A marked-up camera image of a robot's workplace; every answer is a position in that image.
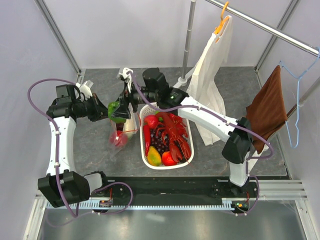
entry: metal pole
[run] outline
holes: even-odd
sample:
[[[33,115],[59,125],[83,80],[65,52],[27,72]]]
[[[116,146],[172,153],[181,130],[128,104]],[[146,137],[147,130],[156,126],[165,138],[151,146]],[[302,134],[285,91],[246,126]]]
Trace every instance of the metal pole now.
[[[211,4],[221,8],[221,9],[225,5],[224,3],[221,3],[221,2],[216,1],[216,0],[206,0],[206,1],[208,3],[211,3]],[[289,36],[289,35],[283,33],[281,30],[277,30],[276,28],[274,28],[272,26],[269,26],[269,25],[267,25],[267,24],[265,24],[263,22],[260,22],[260,21],[254,19],[254,18],[252,18],[252,17],[250,17],[248,15],[245,15],[244,13],[239,12],[239,11],[229,7],[229,6],[227,6],[225,10],[228,11],[229,13],[232,13],[235,16],[247,21],[248,23],[251,23],[252,25],[255,25],[258,28],[260,28],[260,29],[262,29],[262,30],[264,30],[264,31],[266,31],[266,32],[268,32],[268,33],[270,33],[270,34],[272,34],[272,35],[274,35],[274,36],[286,41],[287,43],[290,43],[293,46],[306,51],[307,53],[310,53],[310,54],[312,54],[312,55],[314,55],[316,57],[319,54],[318,50],[315,49],[310,44],[307,44],[307,43],[305,43],[303,41],[300,41],[300,40],[298,40],[298,39],[296,39],[296,38],[294,38],[292,36]]]
[[[81,73],[81,68],[79,67],[75,57],[73,56],[70,48],[68,47],[68,44],[66,40],[64,39],[62,33],[60,32],[58,25],[56,24],[54,17],[52,16],[51,12],[49,11],[48,6],[46,5],[44,0],[34,0],[35,3],[38,5],[40,11],[42,12],[43,17],[47,21],[49,27],[51,28],[55,38],[59,42],[62,50],[66,54],[68,60],[70,61],[72,67],[77,72],[78,76]]]
[[[186,80],[188,56],[189,56],[189,50],[190,50],[190,41],[191,41],[192,26],[194,23],[195,9],[196,9],[196,0],[191,0],[188,28],[186,30],[185,48],[184,48],[183,63],[182,63],[182,77],[180,79],[182,81]]]
[[[281,17],[278,25],[276,26],[277,29],[283,30],[285,28],[285,26],[287,25],[289,18],[291,17],[291,15],[294,13],[296,7],[298,6],[298,3],[300,2],[300,0],[291,0],[288,7],[286,8],[286,10],[284,11],[283,16]],[[275,35],[273,35],[268,44],[266,45],[263,54],[261,55],[258,63],[255,66],[255,70],[259,71],[259,69],[261,68],[262,64],[265,62],[267,56],[269,55],[271,49],[274,47],[276,41],[277,41],[277,37]]]
[[[307,99],[314,93],[315,90],[318,89],[318,87],[320,86],[320,77],[312,84],[312,86],[305,92],[305,94],[300,98],[299,100],[299,104],[300,106],[302,106]],[[286,114],[288,119],[290,118],[290,116],[292,114],[294,114],[294,112],[297,110],[297,104],[295,104],[290,111]]]

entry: orange hanger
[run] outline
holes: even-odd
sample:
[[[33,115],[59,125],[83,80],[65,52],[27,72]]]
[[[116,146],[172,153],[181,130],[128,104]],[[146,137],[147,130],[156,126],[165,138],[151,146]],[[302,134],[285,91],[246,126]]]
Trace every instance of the orange hanger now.
[[[229,4],[229,2],[227,1],[227,2],[224,4],[224,6],[223,6],[223,9],[222,9],[222,12],[221,12],[221,16],[220,16],[221,21],[220,21],[219,26],[217,26],[217,27],[215,28],[215,30],[214,30],[214,32],[213,32],[214,34],[219,34],[220,31],[222,30],[225,22],[229,19],[229,18],[225,18],[225,19],[224,19],[224,13],[225,13],[225,10],[226,10],[226,7],[228,6],[228,4]]]

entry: white cloth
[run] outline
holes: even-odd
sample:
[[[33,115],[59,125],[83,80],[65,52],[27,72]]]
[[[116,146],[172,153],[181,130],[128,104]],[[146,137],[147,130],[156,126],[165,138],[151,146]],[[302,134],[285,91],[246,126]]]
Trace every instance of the white cloth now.
[[[220,34],[213,33],[205,46],[187,89],[187,93],[199,103],[223,115],[226,115],[225,103],[215,84],[215,76],[221,64],[227,62],[229,54],[233,20],[231,16],[227,17],[229,20],[224,23]],[[204,127],[199,125],[196,127],[206,146],[220,140]]]

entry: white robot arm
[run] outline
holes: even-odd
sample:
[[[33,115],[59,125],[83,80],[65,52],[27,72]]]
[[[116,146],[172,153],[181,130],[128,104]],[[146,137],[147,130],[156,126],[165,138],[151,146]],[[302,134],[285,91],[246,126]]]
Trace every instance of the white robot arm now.
[[[252,137],[247,132],[235,129],[234,125],[250,128],[247,119],[227,117],[215,112],[216,115],[226,120],[226,123],[217,119],[201,109],[211,109],[197,102],[188,96],[184,91],[169,87],[164,75],[158,68],[149,68],[143,73],[145,86],[135,89],[131,79],[131,71],[124,68],[118,77],[124,82],[124,89],[117,101],[118,108],[112,113],[114,118],[130,119],[129,104],[133,111],[138,110],[139,104],[144,104],[143,95],[149,102],[157,102],[162,109],[169,109],[176,106],[197,106],[198,108],[179,108],[176,115],[191,120],[216,134],[225,147],[222,155],[229,161],[230,182],[237,187],[242,187],[248,182],[246,173],[246,160],[252,144]],[[102,185],[102,172],[94,172],[86,176],[76,173],[73,156],[73,138],[76,129],[77,118],[88,117],[92,122],[108,117],[108,109],[100,102],[97,95],[92,93],[90,87],[92,82],[87,81],[76,86],[66,84],[56,87],[57,98],[47,111],[47,115],[54,119],[58,126],[59,133],[59,179],[63,193],[69,204],[79,203],[89,199],[90,193]],[[38,179],[38,188],[54,207],[64,205],[57,190],[56,184],[56,129],[50,123],[51,129],[51,154],[46,177]]]

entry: white basket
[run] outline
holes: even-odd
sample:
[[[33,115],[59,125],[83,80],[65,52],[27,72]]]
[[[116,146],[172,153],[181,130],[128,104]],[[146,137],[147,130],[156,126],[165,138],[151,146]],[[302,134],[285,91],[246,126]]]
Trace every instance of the white basket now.
[[[140,111],[140,118],[141,118],[142,124],[143,124],[144,119],[145,119],[146,116],[154,115],[154,114],[156,114],[156,111],[153,108],[149,107],[148,105],[145,105]],[[192,161],[192,159],[194,158],[195,151],[194,151],[194,144],[192,142],[190,125],[189,125],[189,121],[187,119],[185,119],[185,118],[183,118],[183,123],[186,125],[186,128],[187,128],[186,131],[187,131],[188,136],[189,136],[188,139],[187,139],[187,142],[188,142],[188,144],[190,146],[190,150],[191,150],[191,156],[188,159],[188,161],[186,161],[184,163],[178,163],[177,165],[174,165],[174,166],[152,166],[151,164],[149,164],[147,156],[145,154],[145,152],[146,152],[146,150],[145,150],[146,149],[146,147],[145,147],[145,137],[144,137],[144,134],[143,134],[143,128],[141,128],[140,129],[141,155],[142,155],[142,160],[143,160],[145,165],[147,165],[151,169],[166,170],[166,169],[182,168],[182,167],[188,165]]]

